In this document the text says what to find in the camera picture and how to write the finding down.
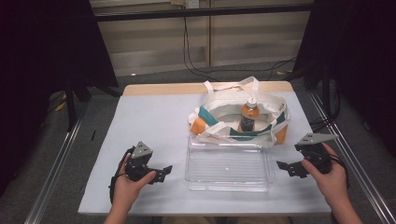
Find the black stand leg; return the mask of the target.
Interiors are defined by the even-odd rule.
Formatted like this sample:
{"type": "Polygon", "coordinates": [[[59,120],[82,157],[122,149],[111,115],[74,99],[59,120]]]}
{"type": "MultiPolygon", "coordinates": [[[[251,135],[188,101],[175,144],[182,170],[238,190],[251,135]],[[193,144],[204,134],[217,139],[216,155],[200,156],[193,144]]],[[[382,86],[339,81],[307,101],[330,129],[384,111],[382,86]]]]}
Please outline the black stand leg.
{"type": "Polygon", "coordinates": [[[67,131],[71,132],[76,124],[77,115],[75,109],[74,92],[72,89],[72,85],[69,81],[65,82],[65,96],[66,96],[67,113],[68,113],[67,131]]]}

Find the orange drink bottle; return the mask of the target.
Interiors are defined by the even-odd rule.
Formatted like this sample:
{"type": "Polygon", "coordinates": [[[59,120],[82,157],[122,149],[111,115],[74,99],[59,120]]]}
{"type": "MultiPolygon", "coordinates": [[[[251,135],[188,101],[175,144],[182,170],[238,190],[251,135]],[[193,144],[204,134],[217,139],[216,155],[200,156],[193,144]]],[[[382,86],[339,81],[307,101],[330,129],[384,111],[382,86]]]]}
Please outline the orange drink bottle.
{"type": "Polygon", "coordinates": [[[250,97],[241,107],[241,119],[239,122],[239,132],[252,132],[255,126],[255,120],[260,115],[258,101],[254,97],[250,97]]]}

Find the black curtain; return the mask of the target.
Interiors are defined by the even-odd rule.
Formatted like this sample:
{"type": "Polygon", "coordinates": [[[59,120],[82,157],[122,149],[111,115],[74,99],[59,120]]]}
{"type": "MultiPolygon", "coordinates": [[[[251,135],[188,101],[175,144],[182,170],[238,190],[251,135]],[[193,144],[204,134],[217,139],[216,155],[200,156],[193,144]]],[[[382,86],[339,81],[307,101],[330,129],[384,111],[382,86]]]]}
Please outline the black curtain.
{"type": "Polygon", "coordinates": [[[294,70],[324,73],[396,157],[396,0],[314,0],[294,70]]]}
{"type": "Polygon", "coordinates": [[[0,197],[53,93],[86,101],[90,86],[117,85],[90,0],[0,0],[0,197]]]}

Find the person's right hand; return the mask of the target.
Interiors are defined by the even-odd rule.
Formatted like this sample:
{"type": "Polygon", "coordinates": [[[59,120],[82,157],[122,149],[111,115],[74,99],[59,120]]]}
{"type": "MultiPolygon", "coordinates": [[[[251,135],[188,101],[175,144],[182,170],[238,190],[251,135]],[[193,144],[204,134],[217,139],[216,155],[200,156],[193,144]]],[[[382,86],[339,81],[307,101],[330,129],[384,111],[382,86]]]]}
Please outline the person's right hand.
{"type": "Polygon", "coordinates": [[[332,169],[327,174],[322,174],[308,160],[302,160],[302,165],[314,177],[320,192],[330,207],[347,204],[349,201],[347,194],[347,175],[342,165],[336,161],[332,161],[332,169]]]}

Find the metal floor rail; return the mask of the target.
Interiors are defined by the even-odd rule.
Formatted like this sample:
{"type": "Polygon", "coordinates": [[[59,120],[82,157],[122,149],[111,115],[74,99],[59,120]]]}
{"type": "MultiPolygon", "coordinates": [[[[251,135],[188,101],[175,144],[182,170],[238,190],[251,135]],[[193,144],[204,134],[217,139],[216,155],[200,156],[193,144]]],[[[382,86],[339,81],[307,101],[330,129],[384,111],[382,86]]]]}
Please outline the metal floor rail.
{"type": "Polygon", "coordinates": [[[341,108],[323,130],[339,136],[331,146],[346,163],[352,204],[365,224],[396,224],[396,159],[350,105],[341,108]]]}
{"type": "Polygon", "coordinates": [[[70,149],[72,148],[75,139],[78,135],[78,131],[81,126],[81,122],[86,115],[86,111],[88,109],[89,104],[83,103],[78,109],[77,118],[75,123],[72,125],[70,130],[67,132],[67,135],[63,141],[63,144],[59,150],[59,153],[52,164],[49,175],[41,188],[38,196],[35,199],[35,202],[28,213],[27,218],[25,219],[23,224],[40,224],[42,217],[47,209],[47,206],[50,202],[50,198],[55,190],[57,181],[61,174],[61,171],[64,167],[64,163],[67,159],[70,149]]]}

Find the pale grey table mat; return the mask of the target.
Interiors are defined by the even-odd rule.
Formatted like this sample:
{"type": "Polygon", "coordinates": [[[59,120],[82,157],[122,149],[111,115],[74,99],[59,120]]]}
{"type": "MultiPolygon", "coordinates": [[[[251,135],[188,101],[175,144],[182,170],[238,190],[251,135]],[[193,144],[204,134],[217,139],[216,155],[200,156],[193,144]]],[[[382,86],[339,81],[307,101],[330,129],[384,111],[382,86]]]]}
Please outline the pale grey table mat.
{"type": "Polygon", "coordinates": [[[135,201],[134,216],[304,216],[330,211],[312,176],[291,177],[276,162],[302,159],[294,145],[310,132],[296,94],[281,92],[291,112],[286,141],[274,146],[275,183],[267,192],[189,190],[185,179],[190,128],[188,115],[200,104],[201,94],[143,95],[121,97],[104,143],[92,168],[78,211],[105,215],[110,178],[127,148],[143,142],[153,156],[149,166],[173,169],[162,183],[145,186],[135,201]]]}

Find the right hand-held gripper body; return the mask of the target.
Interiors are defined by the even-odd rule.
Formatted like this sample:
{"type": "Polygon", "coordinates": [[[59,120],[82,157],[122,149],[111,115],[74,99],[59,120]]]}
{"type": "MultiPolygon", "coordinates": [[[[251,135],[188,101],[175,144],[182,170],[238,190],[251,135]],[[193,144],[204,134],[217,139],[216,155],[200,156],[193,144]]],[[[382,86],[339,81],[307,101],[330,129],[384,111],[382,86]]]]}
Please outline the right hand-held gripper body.
{"type": "Polygon", "coordinates": [[[323,143],[337,137],[337,134],[308,133],[295,145],[295,148],[322,174],[327,174],[332,169],[331,154],[323,143]]]}

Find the person's left hand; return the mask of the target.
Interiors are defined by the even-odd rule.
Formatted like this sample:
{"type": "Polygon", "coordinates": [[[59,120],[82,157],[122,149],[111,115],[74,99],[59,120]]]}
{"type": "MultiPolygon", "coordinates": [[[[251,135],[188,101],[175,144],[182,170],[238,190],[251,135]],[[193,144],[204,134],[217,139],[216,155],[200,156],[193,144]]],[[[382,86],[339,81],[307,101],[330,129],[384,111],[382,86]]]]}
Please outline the person's left hand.
{"type": "Polygon", "coordinates": [[[141,189],[156,176],[156,172],[152,171],[137,182],[132,181],[125,174],[125,165],[130,156],[131,154],[128,153],[124,161],[121,163],[121,168],[115,183],[111,210],[115,210],[118,214],[128,214],[141,189]]]}

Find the white teal orange tote bag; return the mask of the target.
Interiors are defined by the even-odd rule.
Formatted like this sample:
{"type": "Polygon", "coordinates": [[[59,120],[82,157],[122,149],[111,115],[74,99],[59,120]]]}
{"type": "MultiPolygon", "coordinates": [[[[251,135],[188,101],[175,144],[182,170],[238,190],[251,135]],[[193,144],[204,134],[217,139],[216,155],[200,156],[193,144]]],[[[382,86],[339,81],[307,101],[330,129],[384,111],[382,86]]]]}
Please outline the white teal orange tote bag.
{"type": "Polygon", "coordinates": [[[248,77],[219,87],[207,81],[205,87],[206,98],[188,117],[193,137],[208,143],[258,139],[264,147],[285,142],[290,122],[286,99],[260,91],[257,78],[248,77]],[[260,115],[252,132],[239,132],[241,107],[250,97],[257,99],[260,115]]]}

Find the clear plastic tray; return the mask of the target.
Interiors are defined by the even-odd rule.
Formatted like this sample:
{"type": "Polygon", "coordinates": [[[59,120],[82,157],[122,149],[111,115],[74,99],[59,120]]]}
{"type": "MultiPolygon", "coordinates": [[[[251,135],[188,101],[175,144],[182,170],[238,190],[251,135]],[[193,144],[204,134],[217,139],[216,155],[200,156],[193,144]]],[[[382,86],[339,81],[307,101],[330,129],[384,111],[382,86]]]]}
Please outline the clear plastic tray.
{"type": "Polygon", "coordinates": [[[267,192],[275,183],[272,151],[258,139],[188,143],[185,179],[189,190],[267,192]]]}

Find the black horizontal bar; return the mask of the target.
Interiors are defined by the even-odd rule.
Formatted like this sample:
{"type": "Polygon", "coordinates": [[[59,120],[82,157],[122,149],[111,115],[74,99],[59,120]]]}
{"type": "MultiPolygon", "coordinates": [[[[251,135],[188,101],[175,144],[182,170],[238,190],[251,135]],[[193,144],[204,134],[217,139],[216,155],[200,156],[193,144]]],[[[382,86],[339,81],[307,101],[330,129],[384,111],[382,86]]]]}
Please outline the black horizontal bar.
{"type": "Polygon", "coordinates": [[[299,12],[299,11],[310,11],[314,7],[315,7],[314,3],[255,6],[255,7],[212,7],[212,8],[175,9],[175,10],[128,12],[128,13],[106,13],[106,14],[94,15],[92,19],[94,21],[135,21],[135,20],[151,20],[151,19],[173,19],[173,18],[204,17],[204,16],[299,12]]]}

